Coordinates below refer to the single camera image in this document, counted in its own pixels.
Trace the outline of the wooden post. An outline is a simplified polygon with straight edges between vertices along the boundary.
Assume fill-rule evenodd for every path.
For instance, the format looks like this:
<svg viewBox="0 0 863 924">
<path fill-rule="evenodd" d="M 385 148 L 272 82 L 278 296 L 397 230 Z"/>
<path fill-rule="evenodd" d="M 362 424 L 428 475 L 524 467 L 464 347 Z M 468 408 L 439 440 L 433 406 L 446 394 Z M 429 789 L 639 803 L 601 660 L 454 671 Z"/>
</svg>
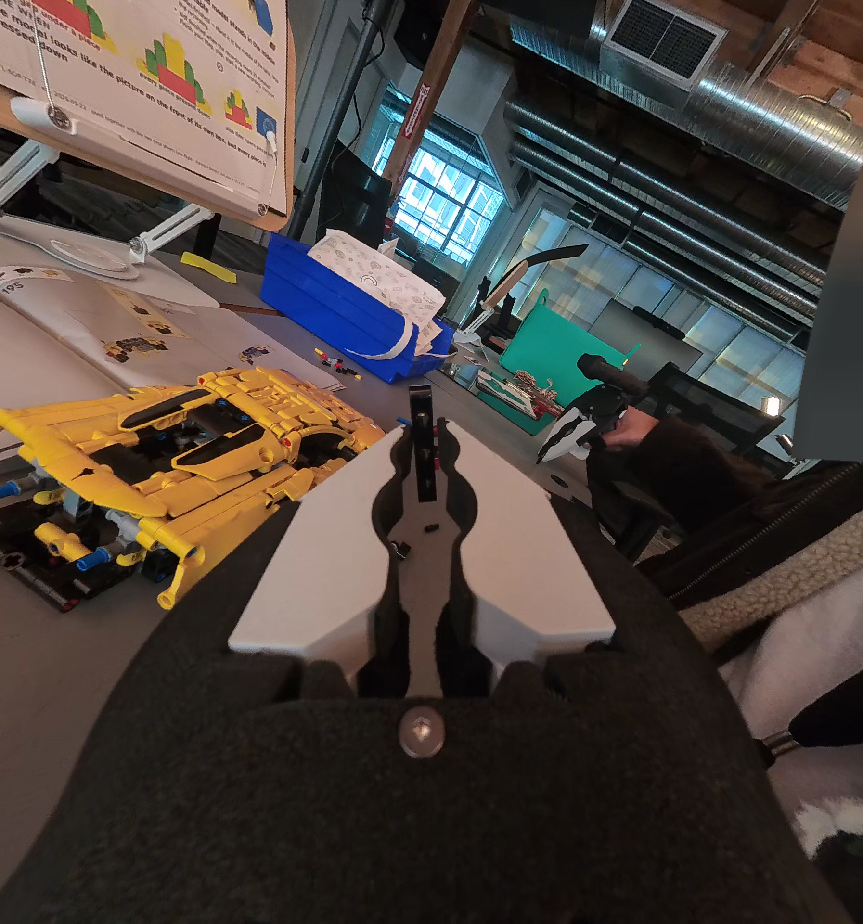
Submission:
<svg viewBox="0 0 863 924">
<path fill-rule="evenodd" d="M 391 182 L 390 202 L 400 197 L 415 153 L 479 9 L 480 3 L 475 1 L 451 1 L 447 6 L 383 173 Z"/>
</svg>

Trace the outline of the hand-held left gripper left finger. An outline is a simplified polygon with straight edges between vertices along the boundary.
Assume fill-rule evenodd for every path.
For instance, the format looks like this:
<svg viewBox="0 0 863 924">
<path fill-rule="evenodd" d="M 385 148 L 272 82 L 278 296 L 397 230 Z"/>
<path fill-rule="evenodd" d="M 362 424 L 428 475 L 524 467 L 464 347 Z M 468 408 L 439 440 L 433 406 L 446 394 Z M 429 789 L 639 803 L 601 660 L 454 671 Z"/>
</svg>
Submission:
<svg viewBox="0 0 863 924">
<path fill-rule="evenodd" d="M 411 452 L 411 428 L 398 427 L 302 498 L 231 651 L 331 662 L 356 689 L 409 687 L 409 618 L 390 532 Z"/>
</svg>

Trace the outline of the small brick model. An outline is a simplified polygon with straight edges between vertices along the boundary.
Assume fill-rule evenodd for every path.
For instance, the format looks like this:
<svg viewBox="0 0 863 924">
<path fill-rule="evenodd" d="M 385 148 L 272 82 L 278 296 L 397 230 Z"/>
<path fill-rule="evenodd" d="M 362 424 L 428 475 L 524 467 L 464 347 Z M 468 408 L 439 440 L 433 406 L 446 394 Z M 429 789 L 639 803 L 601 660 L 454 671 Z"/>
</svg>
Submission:
<svg viewBox="0 0 863 924">
<path fill-rule="evenodd" d="M 548 416 L 559 419 L 564 413 L 564 408 L 555 401 L 555 393 L 537 387 L 536 380 L 527 372 L 518 372 L 510 379 L 499 379 L 479 368 L 476 387 L 481 394 L 501 401 L 534 421 Z"/>
</svg>

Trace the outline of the person's fleece-lined jacket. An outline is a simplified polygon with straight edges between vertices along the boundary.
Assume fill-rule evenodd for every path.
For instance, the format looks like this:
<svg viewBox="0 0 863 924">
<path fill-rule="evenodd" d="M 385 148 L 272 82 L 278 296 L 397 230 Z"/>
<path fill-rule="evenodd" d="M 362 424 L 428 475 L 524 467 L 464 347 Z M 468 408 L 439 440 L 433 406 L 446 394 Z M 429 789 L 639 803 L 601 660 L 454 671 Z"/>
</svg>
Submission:
<svg viewBox="0 0 863 924">
<path fill-rule="evenodd" d="M 800 846 L 863 922 L 863 463 L 700 523 L 637 569 L 717 664 Z"/>
</svg>

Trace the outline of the blue plastic bin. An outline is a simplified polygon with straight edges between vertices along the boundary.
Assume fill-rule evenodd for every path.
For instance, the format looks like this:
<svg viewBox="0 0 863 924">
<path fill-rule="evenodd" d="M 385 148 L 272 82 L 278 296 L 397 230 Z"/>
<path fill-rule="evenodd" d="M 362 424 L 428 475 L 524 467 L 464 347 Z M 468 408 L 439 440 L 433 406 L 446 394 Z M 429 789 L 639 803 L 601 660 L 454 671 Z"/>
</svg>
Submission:
<svg viewBox="0 0 863 924">
<path fill-rule="evenodd" d="M 419 352 L 420 328 L 368 290 L 313 259 L 310 248 L 271 236 L 260 296 L 317 338 L 387 384 L 424 376 L 451 354 L 453 330 L 443 326 Z"/>
</svg>

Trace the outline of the yellow tape strip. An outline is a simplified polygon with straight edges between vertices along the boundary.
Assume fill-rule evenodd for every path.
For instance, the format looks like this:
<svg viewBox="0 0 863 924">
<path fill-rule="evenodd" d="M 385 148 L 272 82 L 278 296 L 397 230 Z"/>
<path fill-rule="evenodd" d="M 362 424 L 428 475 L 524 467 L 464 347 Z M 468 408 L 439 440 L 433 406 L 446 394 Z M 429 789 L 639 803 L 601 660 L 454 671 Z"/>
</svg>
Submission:
<svg viewBox="0 0 863 924">
<path fill-rule="evenodd" d="M 217 264 L 216 262 L 194 254 L 191 251 L 185 250 L 181 255 L 180 262 L 185 266 L 204 271 L 224 283 L 237 284 L 238 280 L 235 271 L 227 269 Z"/>
</svg>

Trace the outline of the silver ventilation duct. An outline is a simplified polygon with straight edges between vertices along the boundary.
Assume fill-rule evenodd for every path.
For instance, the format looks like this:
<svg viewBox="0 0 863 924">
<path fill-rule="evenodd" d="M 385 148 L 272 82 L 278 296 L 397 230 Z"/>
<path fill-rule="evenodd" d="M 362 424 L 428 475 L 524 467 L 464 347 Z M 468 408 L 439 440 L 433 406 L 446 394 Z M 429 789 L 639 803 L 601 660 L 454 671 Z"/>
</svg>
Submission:
<svg viewBox="0 0 863 924">
<path fill-rule="evenodd" d="M 718 64 L 686 102 L 657 100 L 599 67 L 587 41 L 512 15 L 515 43 L 820 202 L 844 212 L 863 167 L 863 128 L 840 110 Z"/>
</svg>

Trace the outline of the ribbed metal pipes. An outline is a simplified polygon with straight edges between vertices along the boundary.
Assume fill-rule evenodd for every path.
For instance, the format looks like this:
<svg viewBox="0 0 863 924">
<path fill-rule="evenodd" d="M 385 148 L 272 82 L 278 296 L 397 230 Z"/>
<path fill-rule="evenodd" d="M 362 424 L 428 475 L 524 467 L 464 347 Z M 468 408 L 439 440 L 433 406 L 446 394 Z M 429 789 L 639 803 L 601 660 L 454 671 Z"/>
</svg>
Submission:
<svg viewBox="0 0 863 924">
<path fill-rule="evenodd" d="M 518 158 L 531 170 L 551 171 L 557 183 L 694 264 L 806 321 L 815 317 L 826 258 L 536 104 L 511 99 L 504 118 L 518 134 Z"/>
</svg>

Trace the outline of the ceiling vent grille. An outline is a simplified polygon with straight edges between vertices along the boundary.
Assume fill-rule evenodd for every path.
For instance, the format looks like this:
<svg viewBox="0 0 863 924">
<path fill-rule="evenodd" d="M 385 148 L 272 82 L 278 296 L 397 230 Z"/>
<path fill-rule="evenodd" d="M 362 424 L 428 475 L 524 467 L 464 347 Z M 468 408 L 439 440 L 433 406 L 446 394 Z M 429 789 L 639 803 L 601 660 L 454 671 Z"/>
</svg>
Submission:
<svg viewBox="0 0 863 924">
<path fill-rule="evenodd" d="M 599 66 L 645 95 L 690 94 L 728 30 L 667 2 L 626 1 L 602 40 Z"/>
</svg>

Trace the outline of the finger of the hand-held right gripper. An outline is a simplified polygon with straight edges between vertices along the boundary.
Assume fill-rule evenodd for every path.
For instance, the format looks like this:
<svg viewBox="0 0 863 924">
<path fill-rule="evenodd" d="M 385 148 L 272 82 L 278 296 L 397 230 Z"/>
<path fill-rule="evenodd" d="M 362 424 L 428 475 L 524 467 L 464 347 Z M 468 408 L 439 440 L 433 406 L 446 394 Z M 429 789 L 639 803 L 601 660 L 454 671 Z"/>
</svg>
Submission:
<svg viewBox="0 0 863 924">
<path fill-rule="evenodd" d="M 564 413 L 563 417 L 556 422 L 548 434 L 548 437 L 558 433 L 588 433 L 590 436 L 589 443 L 591 445 L 603 440 L 602 427 L 601 415 L 594 407 L 570 408 Z"/>
<path fill-rule="evenodd" d="M 588 433 L 553 434 L 541 445 L 536 464 L 549 463 L 563 456 L 586 459 L 590 452 Z"/>
</svg>

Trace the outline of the grey desk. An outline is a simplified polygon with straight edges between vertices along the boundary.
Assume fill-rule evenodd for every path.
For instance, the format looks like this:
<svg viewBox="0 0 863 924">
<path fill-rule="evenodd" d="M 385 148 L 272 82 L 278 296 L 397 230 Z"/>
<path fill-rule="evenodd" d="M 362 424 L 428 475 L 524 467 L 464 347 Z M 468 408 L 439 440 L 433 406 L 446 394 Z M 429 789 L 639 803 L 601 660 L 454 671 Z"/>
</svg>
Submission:
<svg viewBox="0 0 863 924">
<path fill-rule="evenodd" d="M 178 259 L 164 255 L 161 261 L 208 294 L 238 290 L 225 296 L 225 304 L 236 306 L 230 309 L 292 352 L 308 352 L 315 361 L 315 346 L 329 349 L 264 307 L 257 299 L 262 276 L 241 271 L 239 283 L 229 286 Z M 342 399 L 386 431 L 408 417 L 412 383 L 387 385 L 353 366 L 365 377 L 358 383 L 343 376 Z M 442 372 L 431 373 L 427 381 L 438 416 L 460 425 L 541 486 L 590 502 L 584 462 L 564 456 L 535 465 L 543 434 L 528 434 Z M 440 690 L 431 646 L 448 582 L 442 571 L 432 574 L 431 569 L 448 565 L 456 526 L 444 518 L 443 475 L 438 475 L 435 503 L 416 502 L 414 475 L 408 484 L 405 513 L 393 537 L 414 545 L 402 578 L 402 599 L 412 621 L 409 693 L 433 696 Z M 440 529 L 425 534 L 431 523 Z M 61 616 L 0 569 L 0 854 L 22 854 L 54 808 L 111 691 L 163 618 L 150 596 L 148 582 L 132 578 Z"/>
</svg>

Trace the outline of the yellow toy brick car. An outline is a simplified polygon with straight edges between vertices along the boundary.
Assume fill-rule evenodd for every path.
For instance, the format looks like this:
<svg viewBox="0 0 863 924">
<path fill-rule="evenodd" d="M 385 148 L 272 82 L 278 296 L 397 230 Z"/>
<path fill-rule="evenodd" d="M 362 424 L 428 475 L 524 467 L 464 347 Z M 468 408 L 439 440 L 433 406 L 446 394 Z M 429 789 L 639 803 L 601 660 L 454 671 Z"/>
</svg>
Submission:
<svg viewBox="0 0 863 924">
<path fill-rule="evenodd" d="M 140 574 L 170 610 L 269 517 L 383 439 L 279 369 L 0 409 L 24 477 L 0 487 L 0 567 L 68 613 Z"/>
</svg>

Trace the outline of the black pole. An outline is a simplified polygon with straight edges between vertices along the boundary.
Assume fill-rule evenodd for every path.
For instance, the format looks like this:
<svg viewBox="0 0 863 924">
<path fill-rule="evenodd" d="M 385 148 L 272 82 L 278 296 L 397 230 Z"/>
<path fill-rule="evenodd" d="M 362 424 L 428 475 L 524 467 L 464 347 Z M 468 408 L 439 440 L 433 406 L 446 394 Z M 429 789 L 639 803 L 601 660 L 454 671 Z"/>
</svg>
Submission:
<svg viewBox="0 0 863 924">
<path fill-rule="evenodd" d="M 299 241 L 305 231 L 347 110 L 356 96 L 357 84 L 368 63 L 377 36 L 383 33 L 382 30 L 388 23 L 393 6 L 393 1 L 371 1 L 366 6 L 366 12 L 362 15 L 363 24 L 358 35 L 356 51 L 346 69 L 345 78 L 335 99 L 322 142 L 310 164 L 307 182 L 296 199 L 292 216 L 286 225 L 285 235 L 289 239 Z"/>
</svg>

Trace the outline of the black mesh chair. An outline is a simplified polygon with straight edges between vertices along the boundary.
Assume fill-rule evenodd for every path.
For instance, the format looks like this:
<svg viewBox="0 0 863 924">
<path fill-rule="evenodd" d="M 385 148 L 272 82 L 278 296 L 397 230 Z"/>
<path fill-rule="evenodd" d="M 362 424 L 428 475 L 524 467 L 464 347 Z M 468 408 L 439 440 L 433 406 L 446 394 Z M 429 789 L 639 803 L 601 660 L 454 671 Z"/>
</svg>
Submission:
<svg viewBox="0 0 863 924">
<path fill-rule="evenodd" d="M 723 452 L 744 456 L 784 423 L 739 399 L 705 385 L 674 364 L 660 369 L 649 381 L 639 408 L 658 420 L 677 417 L 695 427 Z"/>
</svg>

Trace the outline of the paned window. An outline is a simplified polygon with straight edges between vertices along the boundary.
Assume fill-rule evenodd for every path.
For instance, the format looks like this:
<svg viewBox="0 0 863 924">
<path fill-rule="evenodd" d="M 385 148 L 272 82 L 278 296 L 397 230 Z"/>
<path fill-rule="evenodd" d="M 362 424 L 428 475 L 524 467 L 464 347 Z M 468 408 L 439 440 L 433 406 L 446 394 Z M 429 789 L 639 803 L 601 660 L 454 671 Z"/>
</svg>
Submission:
<svg viewBox="0 0 863 924">
<path fill-rule="evenodd" d="M 390 236 L 403 257 L 461 277 L 505 202 L 481 139 L 434 115 L 391 205 Z"/>
</svg>

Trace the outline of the black brick beam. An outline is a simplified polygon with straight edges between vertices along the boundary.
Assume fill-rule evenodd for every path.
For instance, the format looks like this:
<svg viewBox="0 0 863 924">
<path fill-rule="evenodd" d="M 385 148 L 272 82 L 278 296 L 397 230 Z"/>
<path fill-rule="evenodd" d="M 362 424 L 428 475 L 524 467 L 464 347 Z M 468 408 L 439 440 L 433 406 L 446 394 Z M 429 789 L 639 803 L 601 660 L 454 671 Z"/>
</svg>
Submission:
<svg viewBox="0 0 863 924">
<path fill-rule="evenodd" d="M 409 388 L 417 501 L 437 500 L 437 442 L 431 385 Z"/>
</svg>

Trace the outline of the open instruction booklet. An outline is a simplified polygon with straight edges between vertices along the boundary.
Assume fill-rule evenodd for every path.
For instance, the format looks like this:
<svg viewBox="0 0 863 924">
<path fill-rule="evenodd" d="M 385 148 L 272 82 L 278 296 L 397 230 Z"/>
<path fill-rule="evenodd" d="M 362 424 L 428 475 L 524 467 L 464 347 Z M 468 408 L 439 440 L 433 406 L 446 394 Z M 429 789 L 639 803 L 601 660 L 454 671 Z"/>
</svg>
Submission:
<svg viewBox="0 0 863 924">
<path fill-rule="evenodd" d="M 0 409 L 193 384 L 204 372 L 277 368 L 343 389 L 233 310 L 183 305 L 75 271 L 0 266 Z"/>
</svg>

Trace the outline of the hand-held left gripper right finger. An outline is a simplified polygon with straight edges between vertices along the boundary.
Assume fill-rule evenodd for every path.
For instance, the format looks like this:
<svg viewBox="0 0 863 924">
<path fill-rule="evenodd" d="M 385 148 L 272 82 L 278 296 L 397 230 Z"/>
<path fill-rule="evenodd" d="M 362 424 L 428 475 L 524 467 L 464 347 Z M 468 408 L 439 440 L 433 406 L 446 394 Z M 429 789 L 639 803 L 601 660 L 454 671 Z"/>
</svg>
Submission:
<svg viewBox="0 0 863 924">
<path fill-rule="evenodd" d="M 460 425 L 437 423 L 446 511 L 458 529 L 436 662 L 445 697 L 487 697 L 510 664 L 612 641 L 615 624 L 553 495 Z"/>
</svg>

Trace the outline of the black monitor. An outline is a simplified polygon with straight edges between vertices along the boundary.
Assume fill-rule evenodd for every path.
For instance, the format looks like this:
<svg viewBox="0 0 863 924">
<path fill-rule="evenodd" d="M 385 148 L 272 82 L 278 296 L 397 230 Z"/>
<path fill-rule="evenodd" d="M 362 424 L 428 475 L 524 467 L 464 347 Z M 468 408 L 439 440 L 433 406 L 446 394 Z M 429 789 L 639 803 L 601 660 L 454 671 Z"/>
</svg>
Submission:
<svg viewBox="0 0 863 924">
<path fill-rule="evenodd" d="M 391 202 L 391 181 L 376 174 L 336 141 L 322 179 L 316 241 L 332 230 L 376 249 L 382 242 Z"/>
</svg>

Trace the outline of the patterned paper bag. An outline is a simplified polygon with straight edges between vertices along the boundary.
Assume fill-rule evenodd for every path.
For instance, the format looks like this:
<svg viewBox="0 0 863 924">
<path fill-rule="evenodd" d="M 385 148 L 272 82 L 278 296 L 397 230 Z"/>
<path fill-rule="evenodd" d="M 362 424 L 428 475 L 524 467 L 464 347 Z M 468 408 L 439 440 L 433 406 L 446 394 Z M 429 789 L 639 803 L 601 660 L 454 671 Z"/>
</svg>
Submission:
<svg viewBox="0 0 863 924">
<path fill-rule="evenodd" d="M 369 248 L 341 230 L 330 229 L 308 256 L 387 305 L 417 329 L 416 356 L 441 355 L 433 341 L 443 332 L 435 320 L 445 296 L 407 271 L 381 249 Z"/>
</svg>

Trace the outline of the teal bag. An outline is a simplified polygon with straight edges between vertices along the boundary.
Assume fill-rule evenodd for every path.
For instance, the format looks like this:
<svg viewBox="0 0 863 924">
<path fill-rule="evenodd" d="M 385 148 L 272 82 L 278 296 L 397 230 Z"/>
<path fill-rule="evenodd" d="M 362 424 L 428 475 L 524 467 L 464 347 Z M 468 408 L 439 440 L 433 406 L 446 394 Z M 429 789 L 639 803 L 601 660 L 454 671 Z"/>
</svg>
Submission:
<svg viewBox="0 0 863 924">
<path fill-rule="evenodd" d="M 548 295 L 548 289 L 541 290 L 499 364 L 511 373 L 528 372 L 541 387 L 552 382 L 557 403 L 565 407 L 594 385 L 577 367 L 582 355 L 597 355 L 612 367 L 624 368 L 640 344 L 627 352 L 609 346 L 548 307 Z"/>
</svg>

